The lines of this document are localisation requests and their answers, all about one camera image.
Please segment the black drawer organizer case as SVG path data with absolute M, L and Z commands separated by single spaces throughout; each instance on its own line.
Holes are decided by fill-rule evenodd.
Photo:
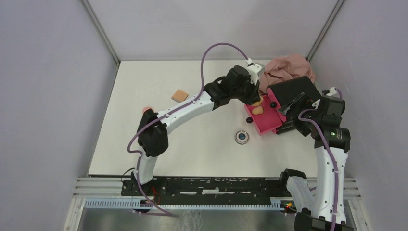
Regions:
M 281 107 L 291 103 L 301 93 L 304 93 L 306 96 L 308 96 L 312 100 L 312 102 L 315 102 L 316 100 L 321 98 L 321 94 L 307 76 L 298 77 L 277 84 L 272 84 L 267 87 L 270 87 L 273 90 Z M 292 121 L 290 119 L 287 119 L 287 122 L 285 122 L 281 128 L 281 133 L 293 130 Z

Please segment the orange teardrop sponge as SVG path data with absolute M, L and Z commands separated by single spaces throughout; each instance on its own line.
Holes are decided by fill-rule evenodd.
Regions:
M 258 102 L 255 102 L 254 104 L 252 104 L 253 107 L 258 107 L 262 102 L 263 102 L 264 98 L 261 97 L 260 100 Z
M 251 113 L 252 113 L 253 115 L 259 115 L 259 114 L 262 114 L 263 112 L 264 112 L 264 109 L 263 109 L 262 106 L 254 107 L 254 108 L 251 110 Z

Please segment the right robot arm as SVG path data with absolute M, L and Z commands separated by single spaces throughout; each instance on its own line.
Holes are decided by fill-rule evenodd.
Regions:
M 278 191 L 292 196 L 296 231 L 351 231 L 344 212 L 344 169 L 351 136 L 340 126 L 345 100 L 339 89 L 323 91 L 314 101 L 301 93 L 279 112 L 291 119 L 293 127 L 314 140 L 317 158 L 317 185 L 308 186 L 301 171 L 286 169 L 281 173 Z

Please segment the pink top drawer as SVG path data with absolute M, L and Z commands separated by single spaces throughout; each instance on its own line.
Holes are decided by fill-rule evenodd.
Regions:
M 267 96 L 270 100 L 270 107 L 273 108 L 276 113 L 278 114 L 280 120 L 282 121 L 282 123 L 285 123 L 287 121 L 286 116 L 284 116 L 282 113 L 279 112 L 279 109 L 281 108 L 281 105 L 277 99 L 277 97 L 275 96 L 273 90 L 270 87 L 267 87 Z

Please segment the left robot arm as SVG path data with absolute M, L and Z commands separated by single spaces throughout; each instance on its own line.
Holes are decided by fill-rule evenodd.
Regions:
M 247 67 L 236 65 L 226 76 L 206 84 L 197 96 L 160 112 L 146 110 L 137 134 L 131 139 L 132 142 L 137 141 L 139 146 L 135 152 L 140 155 L 133 171 L 133 190 L 141 196 L 151 191 L 150 181 L 153 179 L 156 160 L 169 147 L 168 136 L 177 127 L 227 105 L 233 99 L 244 104 L 260 101 L 259 79 L 263 72 L 264 66 L 259 63 Z

